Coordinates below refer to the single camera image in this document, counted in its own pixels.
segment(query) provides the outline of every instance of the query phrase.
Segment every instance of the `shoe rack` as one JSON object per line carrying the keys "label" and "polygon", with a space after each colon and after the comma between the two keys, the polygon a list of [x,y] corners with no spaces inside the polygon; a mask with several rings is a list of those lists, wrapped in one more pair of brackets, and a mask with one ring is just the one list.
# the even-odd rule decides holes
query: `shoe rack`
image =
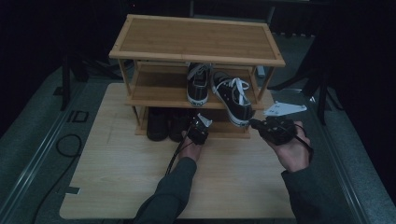
{"label": "shoe rack", "polygon": [[[209,137],[249,138],[248,128],[231,124],[226,108],[210,89],[208,101],[194,107],[187,100],[187,62],[213,63],[213,72],[223,71],[249,83],[245,95],[255,111],[263,111],[263,92],[276,66],[285,63],[268,26],[264,23],[212,21],[128,15],[110,58],[119,60],[128,95],[125,104],[137,120],[135,134],[146,134],[149,106],[197,108],[214,122]],[[132,78],[124,60],[134,60]],[[259,89],[257,65],[269,66]]]}

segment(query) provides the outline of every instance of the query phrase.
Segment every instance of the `bamboo shelf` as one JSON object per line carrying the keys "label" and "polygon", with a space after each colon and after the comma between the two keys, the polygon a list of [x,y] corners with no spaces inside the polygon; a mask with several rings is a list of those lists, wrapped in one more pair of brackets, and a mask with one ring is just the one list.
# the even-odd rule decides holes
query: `bamboo shelf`
{"label": "bamboo shelf", "polygon": [[[223,71],[249,83],[245,95],[255,111],[264,110],[263,93],[275,67],[285,66],[265,23],[143,15],[127,16],[109,57],[119,60],[126,104],[137,119],[135,134],[146,134],[147,107],[193,108],[187,100],[186,63],[213,63],[213,72]],[[132,80],[123,65],[126,59],[134,60]],[[257,65],[269,67],[260,90],[254,75]],[[209,137],[249,138],[248,128],[228,121],[210,83],[208,93],[208,102],[199,109],[214,120]]]}

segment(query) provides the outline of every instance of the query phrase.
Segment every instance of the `sneaker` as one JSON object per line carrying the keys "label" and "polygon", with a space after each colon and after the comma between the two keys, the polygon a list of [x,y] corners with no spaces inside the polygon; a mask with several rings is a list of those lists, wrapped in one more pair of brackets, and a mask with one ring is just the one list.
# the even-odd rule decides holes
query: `sneaker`
{"label": "sneaker", "polygon": [[190,127],[192,111],[186,108],[174,108],[171,115],[171,125],[169,138],[174,142],[181,142],[183,135],[181,132],[187,131]]}
{"label": "sneaker", "polygon": [[166,108],[149,107],[148,108],[148,139],[152,141],[162,141],[169,134],[168,119]]}
{"label": "sneaker", "polygon": [[210,63],[191,63],[187,75],[187,99],[194,106],[207,102],[207,79],[211,71]]}
{"label": "sneaker", "polygon": [[230,77],[224,72],[217,72],[211,78],[212,91],[227,107],[230,121],[237,127],[248,126],[254,111],[244,90],[249,85],[239,77]]}

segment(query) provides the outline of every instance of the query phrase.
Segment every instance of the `black cable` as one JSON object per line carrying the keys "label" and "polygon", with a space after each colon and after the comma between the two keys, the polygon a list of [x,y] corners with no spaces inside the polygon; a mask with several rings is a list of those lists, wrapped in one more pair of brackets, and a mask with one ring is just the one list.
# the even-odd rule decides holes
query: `black cable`
{"label": "black cable", "polygon": [[[294,124],[294,125],[299,127],[299,128],[301,128],[303,130],[303,132],[304,132],[305,137],[306,137],[305,129],[302,126],[298,125],[298,124]],[[282,127],[282,125],[279,125],[278,128],[283,129],[283,131],[285,131],[289,135],[293,136],[295,139],[297,139],[299,142],[301,142],[305,146],[306,150],[308,150],[308,153],[309,153],[309,162],[311,162],[312,158],[314,157],[314,149],[311,146],[309,146],[303,139],[301,139],[299,136],[297,136],[297,134],[289,132],[289,130],[287,130],[286,128]]]}
{"label": "black cable", "polygon": [[[63,153],[60,149],[59,149],[59,144],[62,140],[64,140],[66,137],[76,137],[78,140],[78,151],[76,152],[76,154],[74,155],[68,155]],[[67,134],[63,137],[61,137],[60,139],[58,139],[57,143],[56,143],[56,150],[58,151],[58,153],[60,153],[62,156],[65,156],[67,158],[73,158],[73,160],[70,161],[69,165],[67,166],[67,168],[64,170],[64,172],[58,177],[58,179],[55,181],[55,183],[52,185],[52,187],[47,191],[46,195],[44,196],[44,198],[41,200],[40,204],[38,205],[37,209],[35,210],[35,215],[32,219],[32,224],[35,224],[35,220],[37,219],[38,216],[38,212],[41,209],[41,206],[44,204],[44,202],[47,200],[47,198],[49,197],[50,193],[53,191],[53,189],[55,189],[55,187],[58,185],[58,183],[61,181],[61,179],[64,177],[64,175],[67,173],[67,171],[69,171],[69,169],[72,167],[74,161],[81,155],[81,150],[82,150],[82,140],[81,138],[73,133]]]}
{"label": "black cable", "polygon": [[186,141],[187,136],[189,135],[189,131],[190,131],[190,128],[187,130],[186,135],[183,137],[183,140],[181,140],[180,143],[178,144],[177,149],[175,150],[175,153],[174,153],[172,159],[169,162],[168,168],[166,169],[165,175],[169,175],[171,173],[172,166],[173,166],[173,163],[175,162],[177,154],[180,151],[182,151],[184,148],[186,148],[187,146],[191,145],[192,142],[189,143],[188,145],[182,147],[184,142]]}

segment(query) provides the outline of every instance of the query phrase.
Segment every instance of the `shoelace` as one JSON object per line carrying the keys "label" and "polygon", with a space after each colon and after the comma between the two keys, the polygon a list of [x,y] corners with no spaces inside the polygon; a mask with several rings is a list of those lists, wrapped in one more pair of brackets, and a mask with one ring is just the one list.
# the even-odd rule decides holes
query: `shoelace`
{"label": "shoelace", "polygon": [[249,88],[249,84],[246,82],[246,81],[243,81],[243,80],[241,80],[239,77],[235,77],[235,78],[233,78],[232,80],[230,80],[230,79],[227,79],[227,80],[224,80],[224,81],[221,81],[220,83],[219,83],[219,85],[216,87],[216,90],[219,88],[219,86],[220,85],[226,85],[226,86],[229,86],[229,87],[233,87],[234,85],[236,85],[236,88],[238,89],[238,91],[239,91],[239,102],[238,102],[238,104],[240,104],[240,105],[244,105],[245,104],[245,90],[247,90],[248,88]]}
{"label": "shoelace", "polygon": [[198,69],[198,71],[196,73],[190,73],[187,76],[187,79],[190,80],[193,76],[195,75],[201,75],[205,70],[207,69],[211,69],[211,64],[204,64],[202,66],[200,66],[200,68]]}

